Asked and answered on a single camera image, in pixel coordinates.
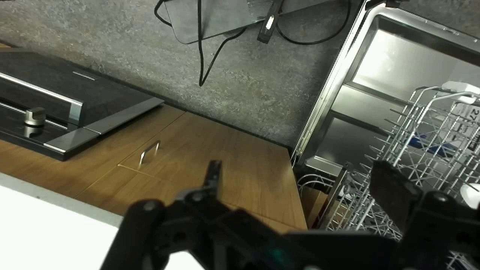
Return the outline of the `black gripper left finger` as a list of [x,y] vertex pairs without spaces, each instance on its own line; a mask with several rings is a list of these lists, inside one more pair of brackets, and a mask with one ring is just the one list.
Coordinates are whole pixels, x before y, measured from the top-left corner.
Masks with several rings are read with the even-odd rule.
[[203,201],[206,198],[216,198],[221,179],[222,179],[222,162],[221,161],[210,161],[203,185],[200,188],[182,191],[176,197],[176,200],[186,201],[188,198],[191,198],[192,201]]

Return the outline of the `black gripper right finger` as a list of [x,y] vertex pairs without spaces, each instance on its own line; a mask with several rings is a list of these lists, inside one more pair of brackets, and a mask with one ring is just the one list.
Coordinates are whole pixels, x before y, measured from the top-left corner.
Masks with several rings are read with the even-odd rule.
[[419,186],[386,161],[374,164],[369,192],[401,231],[423,197]]

